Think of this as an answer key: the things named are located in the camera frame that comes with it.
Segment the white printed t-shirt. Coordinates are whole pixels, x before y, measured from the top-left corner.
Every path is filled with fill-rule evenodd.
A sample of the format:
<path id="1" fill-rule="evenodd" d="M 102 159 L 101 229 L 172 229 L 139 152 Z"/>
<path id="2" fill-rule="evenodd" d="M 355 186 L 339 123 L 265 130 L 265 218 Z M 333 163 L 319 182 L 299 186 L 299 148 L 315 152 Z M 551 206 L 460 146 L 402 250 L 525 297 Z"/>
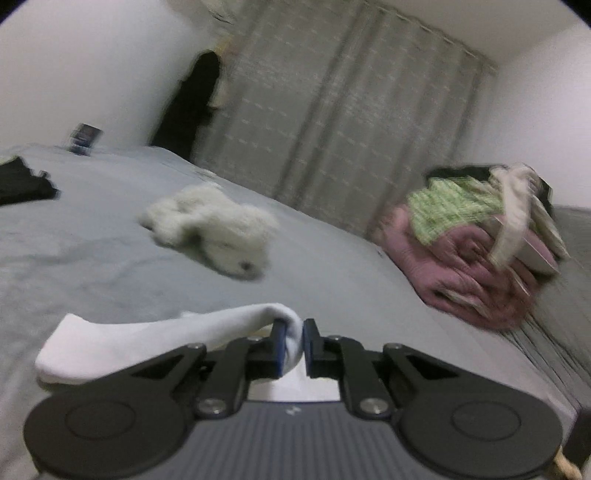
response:
<path id="1" fill-rule="evenodd" d="M 184 312 L 173 319 L 133 324 L 98 324 L 68 314 L 41 348 L 35 371 L 46 384 L 79 385 L 188 344 L 202 343 L 212 351 L 240 337 L 263 335 L 276 319 L 287 323 L 283 375 L 277 380 L 253 381 L 247 398 L 276 402 L 339 400 L 335 380 L 311 379 L 305 374 L 303 321 L 280 303 L 204 314 Z"/>

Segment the grey bed sheet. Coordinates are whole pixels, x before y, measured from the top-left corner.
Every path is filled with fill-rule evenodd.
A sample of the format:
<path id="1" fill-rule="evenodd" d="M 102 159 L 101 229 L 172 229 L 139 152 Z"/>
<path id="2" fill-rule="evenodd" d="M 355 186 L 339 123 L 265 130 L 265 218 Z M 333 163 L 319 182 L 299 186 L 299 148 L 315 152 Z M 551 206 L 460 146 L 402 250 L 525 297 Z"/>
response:
<path id="1" fill-rule="evenodd" d="M 537 322 L 497 334 L 426 306 L 375 244 L 249 189 L 224 182 L 238 202 L 273 213 L 280 230 L 270 268 L 235 280 L 157 246 L 137 221 L 156 199 L 206 179 L 204 171 L 158 148 L 59 147 L 2 150 L 48 173 L 55 200 L 1 210 L 1 475 L 31 479 L 22 441 L 28 412 L 45 397 L 35 358 L 67 314 L 96 323 L 135 323 L 249 304 L 281 303 L 314 318 L 327 334 L 377 349 L 401 342 L 483 376 L 528 391 L 570 424 L 590 402 L 581 366 Z"/>

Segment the white plush toy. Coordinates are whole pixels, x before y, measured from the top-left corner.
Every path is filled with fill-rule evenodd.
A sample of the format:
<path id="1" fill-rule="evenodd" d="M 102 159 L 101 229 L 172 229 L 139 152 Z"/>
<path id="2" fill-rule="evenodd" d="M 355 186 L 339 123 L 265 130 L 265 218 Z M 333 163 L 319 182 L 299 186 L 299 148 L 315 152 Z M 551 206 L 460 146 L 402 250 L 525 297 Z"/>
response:
<path id="1" fill-rule="evenodd" d="M 138 223 L 166 248 L 197 250 L 215 270 L 238 278 L 263 275 L 279 223 L 269 211 L 238 203 L 213 182 L 189 185 L 149 205 Z"/>

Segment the green patterned cloth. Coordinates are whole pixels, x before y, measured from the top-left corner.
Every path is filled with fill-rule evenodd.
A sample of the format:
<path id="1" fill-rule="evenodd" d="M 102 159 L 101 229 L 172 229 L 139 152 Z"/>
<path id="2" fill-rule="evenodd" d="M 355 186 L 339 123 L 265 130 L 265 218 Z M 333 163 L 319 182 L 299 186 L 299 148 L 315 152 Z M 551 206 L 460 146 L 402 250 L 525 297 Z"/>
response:
<path id="1" fill-rule="evenodd" d="M 423 245 L 447 231 L 480 223 L 504 211 L 501 193 L 489 182 L 471 177 L 435 178 L 407 197 L 412 230 Z"/>

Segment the black cloth on bed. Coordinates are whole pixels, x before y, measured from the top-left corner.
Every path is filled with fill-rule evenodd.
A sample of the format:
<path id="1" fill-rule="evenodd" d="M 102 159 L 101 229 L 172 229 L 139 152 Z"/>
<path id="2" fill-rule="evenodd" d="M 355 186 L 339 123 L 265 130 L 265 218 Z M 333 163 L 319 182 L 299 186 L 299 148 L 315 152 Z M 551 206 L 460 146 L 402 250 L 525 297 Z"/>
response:
<path id="1" fill-rule="evenodd" d="M 0 205 L 55 200 L 60 191 L 46 171 L 33 171 L 23 158 L 15 156 L 1 164 Z"/>

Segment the small dark box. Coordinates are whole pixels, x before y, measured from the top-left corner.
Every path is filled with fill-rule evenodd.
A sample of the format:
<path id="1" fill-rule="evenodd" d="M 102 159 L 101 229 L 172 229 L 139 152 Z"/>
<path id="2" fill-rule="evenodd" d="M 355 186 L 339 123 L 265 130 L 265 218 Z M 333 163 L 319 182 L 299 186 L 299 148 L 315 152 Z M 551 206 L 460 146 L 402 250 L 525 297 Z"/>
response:
<path id="1" fill-rule="evenodd" d="M 102 133 L 97 127 L 80 123 L 70 135 L 68 150 L 76 155 L 89 156 Z"/>

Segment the black hanging garment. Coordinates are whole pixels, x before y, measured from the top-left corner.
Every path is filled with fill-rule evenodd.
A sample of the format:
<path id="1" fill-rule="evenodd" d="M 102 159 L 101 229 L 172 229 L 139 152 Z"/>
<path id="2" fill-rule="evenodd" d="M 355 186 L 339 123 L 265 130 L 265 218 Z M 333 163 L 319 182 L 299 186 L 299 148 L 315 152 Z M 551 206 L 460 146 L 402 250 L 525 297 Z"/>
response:
<path id="1" fill-rule="evenodd" d="M 164 109 L 148 145 L 189 160 L 197 127 L 209 116 L 208 103 L 221 74 L 221 58 L 211 50 L 195 60 Z"/>

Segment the grey patterned curtain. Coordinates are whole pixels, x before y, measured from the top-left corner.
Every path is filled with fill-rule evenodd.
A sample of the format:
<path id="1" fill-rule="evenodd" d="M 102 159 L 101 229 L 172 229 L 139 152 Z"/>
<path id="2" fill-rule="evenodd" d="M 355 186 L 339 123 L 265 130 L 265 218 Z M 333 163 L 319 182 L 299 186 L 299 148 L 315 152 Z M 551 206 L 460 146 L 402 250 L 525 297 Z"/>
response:
<path id="1" fill-rule="evenodd" d="M 465 158 L 496 73 L 379 1 L 244 1 L 229 35 L 193 161 L 363 237 L 430 168 Z"/>

